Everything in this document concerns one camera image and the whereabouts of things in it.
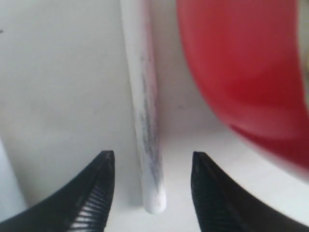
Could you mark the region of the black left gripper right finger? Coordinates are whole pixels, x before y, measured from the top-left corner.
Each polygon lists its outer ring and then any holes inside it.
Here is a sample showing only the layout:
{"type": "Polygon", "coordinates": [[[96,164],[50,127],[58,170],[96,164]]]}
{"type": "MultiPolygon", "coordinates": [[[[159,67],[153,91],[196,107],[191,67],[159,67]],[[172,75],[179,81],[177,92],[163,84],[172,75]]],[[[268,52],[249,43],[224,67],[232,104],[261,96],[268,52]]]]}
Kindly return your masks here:
{"type": "Polygon", "coordinates": [[[202,232],[309,230],[247,192],[204,152],[193,152],[191,195],[202,232]]]}

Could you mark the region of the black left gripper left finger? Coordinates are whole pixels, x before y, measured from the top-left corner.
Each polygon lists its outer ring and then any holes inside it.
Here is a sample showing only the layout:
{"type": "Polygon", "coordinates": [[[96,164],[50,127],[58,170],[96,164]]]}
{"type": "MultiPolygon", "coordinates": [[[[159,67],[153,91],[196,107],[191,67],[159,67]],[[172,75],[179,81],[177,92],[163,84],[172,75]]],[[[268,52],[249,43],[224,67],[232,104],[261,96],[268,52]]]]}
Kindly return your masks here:
{"type": "Polygon", "coordinates": [[[102,232],[114,195],[114,152],[100,152],[50,197],[0,224],[2,232],[102,232]]]}

